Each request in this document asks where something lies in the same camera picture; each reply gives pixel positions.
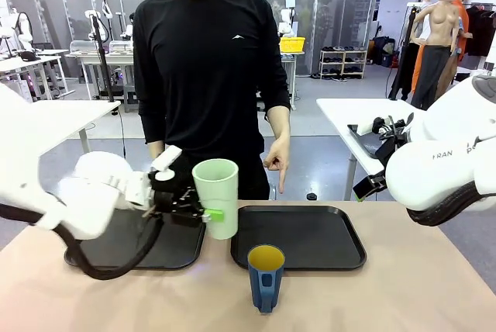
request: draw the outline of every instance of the mug handle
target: mug handle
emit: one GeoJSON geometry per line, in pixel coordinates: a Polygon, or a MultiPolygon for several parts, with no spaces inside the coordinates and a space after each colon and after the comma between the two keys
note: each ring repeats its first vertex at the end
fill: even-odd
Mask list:
{"type": "Polygon", "coordinates": [[[258,284],[260,287],[260,296],[262,299],[262,306],[260,308],[261,313],[270,313],[272,311],[272,299],[275,293],[275,274],[273,272],[259,272],[258,273],[258,284]],[[264,275],[270,276],[270,285],[265,286],[262,283],[262,277],[264,275]]]}

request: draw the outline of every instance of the beige table surface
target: beige table surface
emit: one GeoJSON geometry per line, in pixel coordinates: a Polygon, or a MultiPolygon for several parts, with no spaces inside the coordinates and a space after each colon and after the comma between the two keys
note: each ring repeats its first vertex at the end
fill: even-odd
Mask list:
{"type": "Polygon", "coordinates": [[[367,263],[286,273],[271,315],[253,307],[229,241],[205,237],[182,271],[99,282],[65,265],[54,233],[29,227],[0,252],[0,331],[496,331],[496,296],[439,229],[394,202],[329,204],[350,216],[367,263]]]}

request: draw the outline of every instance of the shoe rack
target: shoe rack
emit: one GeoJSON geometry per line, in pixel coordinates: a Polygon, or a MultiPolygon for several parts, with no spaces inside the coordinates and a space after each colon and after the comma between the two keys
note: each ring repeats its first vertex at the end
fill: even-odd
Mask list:
{"type": "Polygon", "coordinates": [[[340,76],[340,75],[356,75],[363,78],[363,74],[365,72],[365,64],[367,63],[367,51],[366,50],[338,50],[338,51],[320,51],[320,59],[319,59],[319,73],[320,78],[325,76],[340,76]],[[324,62],[325,58],[334,57],[340,58],[340,61],[337,62],[324,62]],[[353,59],[351,62],[346,62],[347,58],[353,59]],[[345,72],[346,68],[352,65],[359,65],[361,67],[361,71],[357,72],[345,72]],[[339,72],[328,73],[324,72],[324,70],[338,70],[339,72]]]}

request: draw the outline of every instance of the black pants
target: black pants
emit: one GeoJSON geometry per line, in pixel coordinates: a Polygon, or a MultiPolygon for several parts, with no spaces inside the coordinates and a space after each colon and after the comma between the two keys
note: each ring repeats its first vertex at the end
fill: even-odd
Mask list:
{"type": "Polygon", "coordinates": [[[428,109],[436,100],[437,83],[450,58],[450,47],[426,45],[422,56],[422,67],[412,105],[417,109],[428,109]]]}
{"type": "MultiPolygon", "coordinates": [[[[171,166],[176,173],[175,183],[193,185],[192,171],[196,164],[204,159],[192,157],[183,153],[171,166]]],[[[239,167],[238,199],[240,200],[268,200],[270,186],[260,157],[246,157],[241,160],[232,160],[239,167]]]]}
{"type": "Polygon", "coordinates": [[[390,99],[396,99],[396,95],[401,88],[401,99],[406,101],[408,94],[412,91],[413,71],[415,70],[419,48],[416,43],[410,43],[402,52],[401,66],[398,68],[394,78],[393,86],[389,93],[390,99]]]}

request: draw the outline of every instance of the black long-sleeve shirt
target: black long-sleeve shirt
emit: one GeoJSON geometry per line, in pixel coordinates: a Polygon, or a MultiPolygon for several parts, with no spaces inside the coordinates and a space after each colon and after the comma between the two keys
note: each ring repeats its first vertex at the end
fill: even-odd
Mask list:
{"type": "Polygon", "coordinates": [[[146,142],[196,157],[260,155],[257,91],[290,108],[277,27],[266,0],[146,0],[133,27],[146,142]]]}

